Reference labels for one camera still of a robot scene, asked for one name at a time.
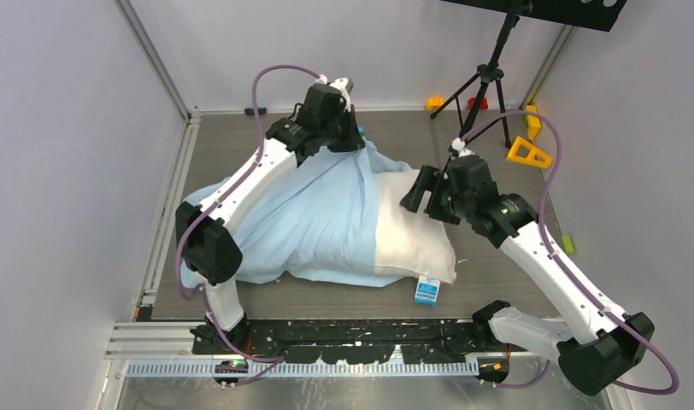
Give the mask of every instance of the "work surface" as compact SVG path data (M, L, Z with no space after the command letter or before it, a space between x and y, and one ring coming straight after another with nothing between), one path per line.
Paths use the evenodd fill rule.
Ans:
M478 123L495 115L494 111L481 112ZM263 116L265 129L283 116ZM456 112L443 112L435 120L430 120L423 111L358 112L357 122L380 152L406 161L414 168L425 164L443 166L450 141L459 128ZM512 138L526 136L521 118L510 118L509 127ZM205 115L186 177L184 196L236 172L256 149L256 134L252 117ZM547 130L544 134L541 138L550 138ZM538 208L544 188L541 172L505 159L507 150L503 146L500 124L471 143L471 148L488 162L501 192L520 194ZM547 220L551 233L558 237L558 224L550 204ZM461 262L456 267L455 283L440 287L438 304L434 307L413 302L414 278L404 278L385 288L364 288L309 282L285 273L279 282L238 283L238 296L247 315L253 319L464 318L496 299L510 302L529 314L557 316L553 305L528 275L494 249L487 239L473 233L470 225L463 222L458 226L447 225L446 229ZM201 319L203 304L200 298L186 302L179 295L172 268L174 249L172 238L152 317Z

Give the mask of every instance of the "black tripod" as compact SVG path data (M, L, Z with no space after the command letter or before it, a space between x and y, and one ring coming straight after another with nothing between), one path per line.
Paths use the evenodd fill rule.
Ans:
M480 104L483 102L483 98L485 97L485 92L488 91L488 85L493 81L496 82L496 90L498 92L498 104L500 105L501 113L505 113L505 100L503 100L503 87L501 86L503 70L498 68L498 58L500 58L501 52L503 52L503 46L508 41L510 31L513 29L513 27L515 27L516 23L518 23L518 20L520 19L521 15L527 15L528 13L530 13L530 11L530 2L524 0L511 0L505 21L503 22L503 27L501 28L500 34L498 34L496 48L493 49L493 55L491 56L490 62L488 62L488 64L479 65L478 72L473 77L471 77L471 79L469 79L467 83L462 85L461 88L459 88L455 93L453 93L453 95L450 96L450 98L448 98L448 101L446 101L442 106L440 106L440 108L438 108L434 113L430 114L431 119L435 119L435 117L437 117L438 114L440 114L440 112L448 106L448 104L452 103L453 100L455 100L456 105L458 107L458 120L461 123L461 130L458 136L462 137L473 128L473 125L475 124L475 119L476 117L478 117L478 110L480 109ZM473 106L470 108L470 111L468 111L468 117L465 119L465 122L463 122L460 101L458 101L458 96L463 91L465 91L465 89L468 88L472 83L474 83L475 80L478 78L480 78L480 88L478 89L478 95L475 96L475 102L473 103ZM511 142L508 131L508 120L506 120L506 118L503 117L502 122L503 133L505 134L505 146L506 148L510 148ZM478 137L480 134L487 130L488 128L480 132L474 138Z

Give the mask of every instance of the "wire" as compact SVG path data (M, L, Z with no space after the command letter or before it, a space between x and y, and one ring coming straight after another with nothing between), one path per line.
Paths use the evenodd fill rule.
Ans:
M546 118L544 115L539 114L539 113L534 113L533 111L526 111L526 110L510 110L508 112L502 113L498 116L498 119L501 119L503 117L508 117L510 115L532 115L534 117L537 117L541 119L547 125L550 129L551 132L553 133L553 137L556 141L556 162L554 163L553 168L551 169L548 178L546 179L546 186L544 187L543 192L541 192L541 200L540 203L538 204L538 230L541 234L541 238L543 239L545 243L545 247L549 251L549 253L554 252L554 248L550 243L549 240L549 233L548 233L548 228L546 227L546 217L545 217L545 211L546 211L546 203L547 203L547 198L549 194L549 188L551 184L553 183L553 179L556 176L556 173L558 172L558 168L561 165L561 158L562 158L562 153L563 153L563 146L562 146L562 140L561 140L561 134L559 134L558 130L556 130L556 127L553 125L553 123ZM462 136L462 141L465 141L472 136L474 136L476 133L484 131L486 127L490 126L490 121L486 121L483 124L475 127L473 130L470 132L466 133L465 135ZM628 390L633 390L637 391L639 393L647 393L651 395L671 395L672 393L676 392L679 389L679 374L677 373L677 369L672 366L672 363L669 361L667 356L665 356L659 348L657 348L653 343L651 343L649 340L647 340L645 337L640 335L637 331L632 329L631 326L627 325L623 320L619 319L616 317L615 314L609 312L606 310L606 306L601 303L585 286L584 284L581 283L581 281L576 277L576 275L571 271L571 268L566 265L564 261L562 261L561 257L559 255L556 255L553 257L553 261L556 261L556 264L563 270L563 272L568 276L568 278L573 282L574 285L576 285L577 288L581 291L584 296L586 296L591 303L593 303L599 311L603 312L606 314L608 318L610 318L614 323L616 323L621 329L626 331L626 333L629 333L634 337L639 343L641 343L643 346L645 346L651 353L656 356L657 359L664 365L664 367L667 369L669 372L669 376L672 378L672 383L667 387L666 389L651 389L647 387L640 387L640 386L634 386L631 384L626 384L620 381L614 381L614 384L623 387L624 389Z
M302 107L303 105L304 104L302 104L301 102L297 102L296 104L294 104L294 108L291 110L291 114L289 114L289 116L286 118L290 120L294 118L294 116L297 115L297 108Z
M189 292L186 287L184 286L183 282L181 281L181 264L183 263L183 254L184 254L184 249L186 246L186 243L188 242L189 236L193 233L193 231L196 229L196 226L200 224L206 217L211 214L214 209L216 209L220 203L224 202L224 200L232 194L241 184L244 183L244 181L254 172L254 170L258 167L259 162L262 160L262 157L264 155L264 145L266 142L266 135L264 134L264 127L262 125L261 121L261 116L259 115L259 106L256 103L256 86L259 84L259 80L264 76L266 73L270 73L275 70L282 70L282 69L290 69L290 70L296 70L296 71L301 71L303 73L307 73L311 75L312 77L319 78L319 74L315 73L312 70L309 70L304 67L299 67L299 66L293 66L290 64L279 64L276 66L271 66L267 67L259 74L256 75L254 78L254 82L251 84L251 105L252 108L254 109L254 120L256 123L256 129L259 132L259 148L256 150L256 158L253 162L251 162L251 165L249 168L247 168L246 172L237 179L236 182L234 182L233 185L231 185L219 198L214 201L206 210L204 210L198 217L196 217L193 222L191 222L190 225L186 228L184 231L183 236L181 236L181 239L179 240L179 244L176 247L176 257L175 257L175 263L174 263L174 268L176 272L176 283L179 286L179 292L181 296L186 299L187 301L192 300L198 292L203 292L204 289L204 284L199 284L196 288L194 288L193 291ZM224 331L221 329L219 326L219 321L216 318L213 310L211 309L211 306L209 305L209 299L206 296L206 293L203 292L203 303L204 306L206 307L206 312L207 315L209 316L209 319L214 323L214 327L216 328L217 332L219 333L219 337L221 340L228 346L228 348L234 352L235 354L240 354L242 355L245 359L252 360L254 362L258 363L272 363L271 366L267 367L263 371L257 373L256 375L246 378L245 380L241 380L238 383L235 383L233 386L243 386L246 384L251 384L254 383L256 380L258 380L262 375L265 373L271 371L275 366L277 366L279 363L284 361L284 357L277 356L277 357L271 357L271 358L262 358L262 357L255 357L250 354L246 354L245 352L242 352L239 350L236 346L229 341L228 337L226 337L226 334L224 334Z
M496 383L496 387L500 387L501 389L527 389L529 387L533 387L536 384L540 383L541 380L543 380L546 377L546 374L549 372L549 367L550 367L550 360L546 361L546 366L544 366L544 370L533 380L530 382L522 383L522 384L507 384L507 383Z

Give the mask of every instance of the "white wall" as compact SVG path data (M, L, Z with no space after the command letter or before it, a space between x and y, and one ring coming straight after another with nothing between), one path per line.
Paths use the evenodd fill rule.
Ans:
M202 111L250 106L254 76L279 63L351 76L359 107L422 107L428 97L447 98L488 62L505 16L438 0L133 4L179 92ZM521 103L559 29L530 19L514 29L501 59L509 105ZM262 105L291 108L309 79L275 74L263 82ZM470 89L473 95L477 88ZM494 87L488 99L497 108Z
M630 1L611 33L578 30L538 108L566 141L551 199L574 259L652 318L679 368L676 395L637 408L694 408L694 0ZM669 383L653 357L627 379Z
M182 132L111 0L0 2L0 409L94 406Z

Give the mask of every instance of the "black mounting plate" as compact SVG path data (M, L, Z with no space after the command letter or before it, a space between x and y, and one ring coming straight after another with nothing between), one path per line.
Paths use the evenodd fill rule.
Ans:
M209 325L195 329L209 334ZM406 364L459 363L465 354L502 352L506 346L488 340L472 320L459 319L249 319L249 337L239 346L254 355L284 356L287 363L367 364L390 359L400 345ZM194 338L193 354L226 354L218 337Z
M511 0L442 1L504 13L509 11L511 5ZM607 7L603 5L604 2L614 4ZM531 11L523 14L525 17L608 32L619 18L626 0L589 0L588 3L581 0L530 0L530 3Z

